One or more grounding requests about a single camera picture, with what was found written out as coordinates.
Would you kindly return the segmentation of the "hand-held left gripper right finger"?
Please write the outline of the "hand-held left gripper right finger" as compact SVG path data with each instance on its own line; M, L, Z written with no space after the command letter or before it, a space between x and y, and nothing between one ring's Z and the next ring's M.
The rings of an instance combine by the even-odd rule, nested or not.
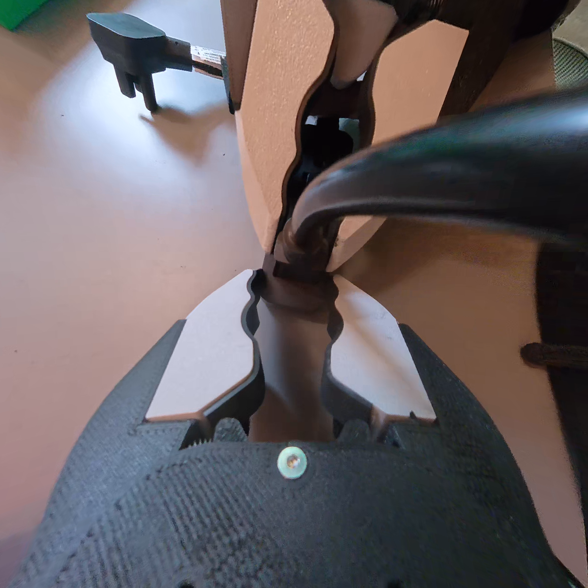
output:
M396 318L381 303L336 275L322 371L322 404L334 438L384 439L397 423L437 420Z

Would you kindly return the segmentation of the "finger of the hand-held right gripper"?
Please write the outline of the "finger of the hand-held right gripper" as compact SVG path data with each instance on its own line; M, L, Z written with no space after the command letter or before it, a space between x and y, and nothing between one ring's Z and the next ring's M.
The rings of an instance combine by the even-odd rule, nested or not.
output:
M443 21L337 22L329 116L355 119L356 150L437 121L469 31Z
M220 5L246 201L260 246L271 253L302 156L302 115L332 61L334 19L323 1Z

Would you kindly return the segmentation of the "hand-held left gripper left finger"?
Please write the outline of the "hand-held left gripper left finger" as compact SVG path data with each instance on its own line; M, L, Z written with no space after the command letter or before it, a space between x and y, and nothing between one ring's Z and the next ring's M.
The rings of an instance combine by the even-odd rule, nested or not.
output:
M246 269L204 298L183 323L146 411L147 422L197 422L210 436L225 418L249 433L265 380L255 333L261 270Z

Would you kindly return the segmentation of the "black power strip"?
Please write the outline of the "black power strip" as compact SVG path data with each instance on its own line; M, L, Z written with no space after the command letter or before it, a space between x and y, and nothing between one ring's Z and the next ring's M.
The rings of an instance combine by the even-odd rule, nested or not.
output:
M303 274L275 258L281 232L307 185L321 172L357 150L359 121L332 116L308 116L300 129L300 156L285 180L283 210L270 253L265 254L261 296L268 303L306 314L318 322L327 313L328 283L325 272Z

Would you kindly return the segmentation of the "black power plug with cord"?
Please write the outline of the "black power plug with cord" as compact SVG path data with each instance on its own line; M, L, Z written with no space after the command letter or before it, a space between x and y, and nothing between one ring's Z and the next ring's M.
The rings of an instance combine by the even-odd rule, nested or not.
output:
M348 217L473 224L587 247L587 86L451 116L318 175L276 240L272 273L320 283Z

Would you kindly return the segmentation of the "black angled plug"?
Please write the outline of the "black angled plug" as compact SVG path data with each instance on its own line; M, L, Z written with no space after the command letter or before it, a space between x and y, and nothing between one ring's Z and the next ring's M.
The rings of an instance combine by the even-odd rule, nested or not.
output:
M143 96L149 112L158 110L153 74L166 69L191 71L190 43L170 38L161 29L123 12L88 13L92 40L112 64L121 93Z

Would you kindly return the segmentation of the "green plastic bin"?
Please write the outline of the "green plastic bin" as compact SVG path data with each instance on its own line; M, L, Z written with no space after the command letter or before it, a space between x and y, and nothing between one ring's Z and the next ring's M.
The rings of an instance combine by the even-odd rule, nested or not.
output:
M47 1L1 1L1 26L14 30Z

